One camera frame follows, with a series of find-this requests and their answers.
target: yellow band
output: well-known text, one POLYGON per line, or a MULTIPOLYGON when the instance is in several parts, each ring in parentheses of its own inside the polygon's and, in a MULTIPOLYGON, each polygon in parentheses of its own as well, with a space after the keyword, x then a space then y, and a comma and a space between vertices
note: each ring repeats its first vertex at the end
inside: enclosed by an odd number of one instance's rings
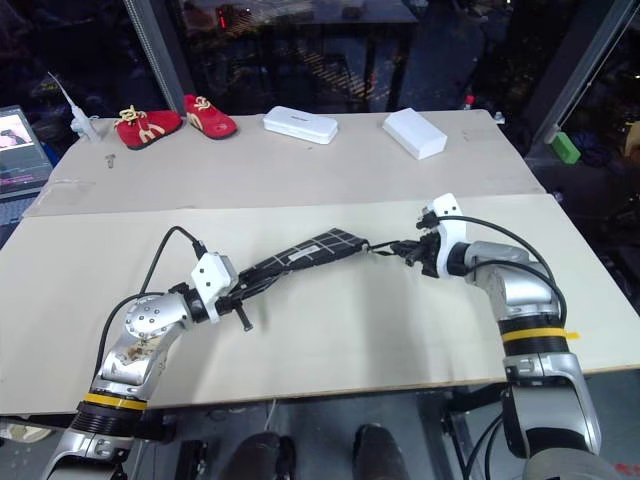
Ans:
POLYGON ((511 342, 513 340, 522 340, 523 338, 535 337, 569 337, 564 328, 530 328, 528 330, 516 330, 502 335, 503 342, 511 342))
POLYGON ((98 405, 108 405, 109 407, 128 408, 129 410, 145 410, 147 408, 147 402, 109 397, 107 395, 99 395, 97 393, 87 393, 84 396, 84 401, 97 403, 98 405))

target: laptop screen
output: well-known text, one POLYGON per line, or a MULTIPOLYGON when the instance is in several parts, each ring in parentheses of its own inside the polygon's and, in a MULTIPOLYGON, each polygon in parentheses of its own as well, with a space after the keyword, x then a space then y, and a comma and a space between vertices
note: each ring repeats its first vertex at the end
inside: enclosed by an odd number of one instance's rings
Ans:
POLYGON ((0 197, 42 187, 51 163, 18 106, 0 108, 0 197))

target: red shoe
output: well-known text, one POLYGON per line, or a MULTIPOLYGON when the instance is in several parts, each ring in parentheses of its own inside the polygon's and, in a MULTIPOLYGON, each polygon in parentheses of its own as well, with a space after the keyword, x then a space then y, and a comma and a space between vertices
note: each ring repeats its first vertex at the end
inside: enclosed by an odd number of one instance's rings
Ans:
POLYGON ((182 125, 182 118, 171 110, 157 112, 136 111, 130 108, 120 111, 120 118, 114 122, 120 139, 131 150, 148 147, 156 140, 175 132, 182 125))
POLYGON ((184 106, 189 123, 209 138, 221 140, 238 130, 238 126, 231 118, 211 105, 204 97, 185 95, 184 106))

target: green object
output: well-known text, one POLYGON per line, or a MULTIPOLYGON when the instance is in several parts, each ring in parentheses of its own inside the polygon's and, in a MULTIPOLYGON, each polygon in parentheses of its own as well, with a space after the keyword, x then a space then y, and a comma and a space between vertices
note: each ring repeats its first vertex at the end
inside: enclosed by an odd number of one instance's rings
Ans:
POLYGON ((576 148, 569 136, 564 132, 558 132, 556 138, 551 142, 551 148, 558 158, 567 165, 573 165, 580 158, 580 150, 576 148))

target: white box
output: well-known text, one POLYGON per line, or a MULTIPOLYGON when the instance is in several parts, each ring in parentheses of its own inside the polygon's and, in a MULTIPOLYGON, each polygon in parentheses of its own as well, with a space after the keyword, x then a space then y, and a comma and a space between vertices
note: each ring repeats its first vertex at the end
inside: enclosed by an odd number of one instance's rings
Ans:
POLYGON ((447 136, 413 108, 389 115, 382 128, 418 160, 444 150, 447 136))
POLYGON ((338 122, 333 118, 321 117, 287 107, 273 107, 262 121, 264 128, 271 132, 290 135, 322 145, 330 143, 338 133, 338 122))

